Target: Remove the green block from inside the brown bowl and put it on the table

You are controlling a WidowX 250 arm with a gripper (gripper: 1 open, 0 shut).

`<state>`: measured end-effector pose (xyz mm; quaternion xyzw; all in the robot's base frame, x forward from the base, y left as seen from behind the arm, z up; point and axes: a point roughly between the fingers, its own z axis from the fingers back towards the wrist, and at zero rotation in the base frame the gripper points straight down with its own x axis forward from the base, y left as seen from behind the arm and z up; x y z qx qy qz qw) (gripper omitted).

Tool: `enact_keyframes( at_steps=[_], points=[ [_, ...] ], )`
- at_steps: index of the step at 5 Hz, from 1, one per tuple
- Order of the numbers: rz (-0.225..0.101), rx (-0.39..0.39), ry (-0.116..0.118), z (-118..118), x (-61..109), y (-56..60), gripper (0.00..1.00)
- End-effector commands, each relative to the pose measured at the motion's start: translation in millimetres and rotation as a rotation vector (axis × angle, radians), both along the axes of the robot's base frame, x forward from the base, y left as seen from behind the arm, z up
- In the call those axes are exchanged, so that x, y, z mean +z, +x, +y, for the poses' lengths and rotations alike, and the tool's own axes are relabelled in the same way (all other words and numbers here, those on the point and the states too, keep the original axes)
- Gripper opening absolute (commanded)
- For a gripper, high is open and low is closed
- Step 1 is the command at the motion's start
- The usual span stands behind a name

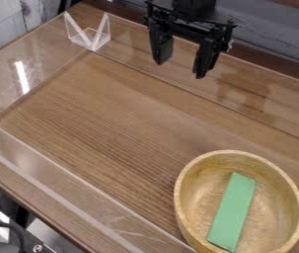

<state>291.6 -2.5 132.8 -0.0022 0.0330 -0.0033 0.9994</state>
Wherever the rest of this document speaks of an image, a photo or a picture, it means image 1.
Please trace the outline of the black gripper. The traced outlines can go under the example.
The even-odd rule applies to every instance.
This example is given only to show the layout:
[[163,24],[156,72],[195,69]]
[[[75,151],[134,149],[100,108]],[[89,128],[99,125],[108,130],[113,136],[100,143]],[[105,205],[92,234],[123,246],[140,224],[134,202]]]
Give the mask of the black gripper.
[[234,29],[238,26],[235,20],[219,13],[216,0],[171,0],[170,7],[159,4],[158,0],[147,0],[146,3],[155,63],[162,65],[171,58],[172,36],[178,35],[199,42],[192,73],[196,79],[203,78],[215,66],[220,51],[232,48]]

